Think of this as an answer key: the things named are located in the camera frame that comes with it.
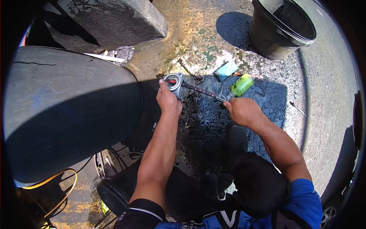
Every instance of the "yellow-green object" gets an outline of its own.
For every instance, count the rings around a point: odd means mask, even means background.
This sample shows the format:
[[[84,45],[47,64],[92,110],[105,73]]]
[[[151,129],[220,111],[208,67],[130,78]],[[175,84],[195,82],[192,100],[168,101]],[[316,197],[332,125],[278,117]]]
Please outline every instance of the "yellow-green object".
[[[105,203],[103,201],[102,201],[102,210],[103,210],[104,215],[109,210],[109,208],[107,207],[107,205],[105,205]]]
[[[253,83],[252,77],[248,73],[245,73],[230,87],[230,91],[235,96],[241,96]]]

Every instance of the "black shoe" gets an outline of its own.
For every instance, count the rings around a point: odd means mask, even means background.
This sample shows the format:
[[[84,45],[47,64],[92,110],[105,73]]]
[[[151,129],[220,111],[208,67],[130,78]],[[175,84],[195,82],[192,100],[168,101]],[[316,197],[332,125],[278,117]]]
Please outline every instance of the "black shoe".
[[[207,196],[212,197],[215,200],[219,200],[217,194],[217,187],[219,186],[219,181],[217,176],[209,171],[200,179],[201,188]]]
[[[226,140],[230,162],[248,152],[248,140],[244,127],[236,123],[229,123],[226,126]]]

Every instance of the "hand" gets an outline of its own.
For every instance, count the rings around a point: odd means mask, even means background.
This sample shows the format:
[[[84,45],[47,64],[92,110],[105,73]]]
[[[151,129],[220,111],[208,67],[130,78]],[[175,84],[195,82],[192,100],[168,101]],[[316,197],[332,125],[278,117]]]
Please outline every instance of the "hand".
[[[177,97],[170,92],[167,83],[160,79],[160,89],[156,95],[156,100],[161,109],[161,115],[171,115],[179,119],[180,113],[182,112],[182,102],[178,101]]]
[[[266,117],[258,104],[249,98],[232,98],[230,102],[223,102],[230,113],[231,119],[241,126],[251,128],[254,121]]]

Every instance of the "forearm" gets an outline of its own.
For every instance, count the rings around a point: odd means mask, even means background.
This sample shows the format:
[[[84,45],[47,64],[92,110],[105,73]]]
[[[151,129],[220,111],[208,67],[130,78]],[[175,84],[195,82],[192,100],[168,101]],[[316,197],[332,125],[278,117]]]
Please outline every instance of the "forearm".
[[[165,209],[165,186],[174,166],[177,130],[178,119],[162,114],[141,159],[130,202],[144,198]]]
[[[264,114],[248,127],[260,136],[274,165],[290,181],[296,178],[311,180],[299,147],[285,131],[271,122]]]
[[[141,160],[138,179],[167,181],[175,161],[178,119],[162,115]]]

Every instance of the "black bucket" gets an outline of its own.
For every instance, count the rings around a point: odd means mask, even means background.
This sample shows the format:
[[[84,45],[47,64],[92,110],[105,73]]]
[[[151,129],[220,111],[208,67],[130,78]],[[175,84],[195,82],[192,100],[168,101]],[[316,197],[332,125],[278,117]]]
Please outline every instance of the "black bucket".
[[[252,0],[249,39],[261,56],[278,60],[316,38],[308,15],[291,0]]]

